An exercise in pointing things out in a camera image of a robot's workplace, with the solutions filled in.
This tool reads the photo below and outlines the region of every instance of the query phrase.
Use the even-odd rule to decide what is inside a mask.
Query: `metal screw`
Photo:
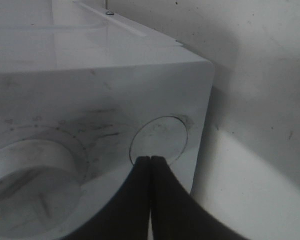
[[[115,13],[113,11],[107,11],[106,15],[111,16],[111,15],[115,15]]]

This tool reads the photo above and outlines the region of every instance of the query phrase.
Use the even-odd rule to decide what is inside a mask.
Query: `white wall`
[[[109,9],[216,66],[195,199],[252,240],[300,240],[300,0],[109,0]]]

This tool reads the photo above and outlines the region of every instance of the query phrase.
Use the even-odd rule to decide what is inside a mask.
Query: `round cutout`
[[[82,195],[71,153],[46,140],[0,150],[0,237],[33,238],[63,223]]]
[[[130,147],[130,160],[135,164],[138,157],[160,156],[171,165],[183,154],[187,143],[188,131],[179,118],[156,118],[135,135]]]

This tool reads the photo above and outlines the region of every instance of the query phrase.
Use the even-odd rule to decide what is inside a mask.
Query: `black object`
[[[163,157],[139,157],[112,200],[64,240],[244,240],[203,210]]]

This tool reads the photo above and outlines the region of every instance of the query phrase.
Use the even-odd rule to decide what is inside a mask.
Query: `white plastic container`
[[[166,157],[191,190],[214,67],[175,39],[106,12],[93,0],[0,1],[0,154],[29,149],[0,155],[0,181],[19,186],[12,196],[26,203],[11,205],[20,218],[0,213],[0,239],[71,233],[107,204],[139,155]],[[24,167],[20,156],[33,143],[51,155]],[[32,184],[18,181],[25,175]]]

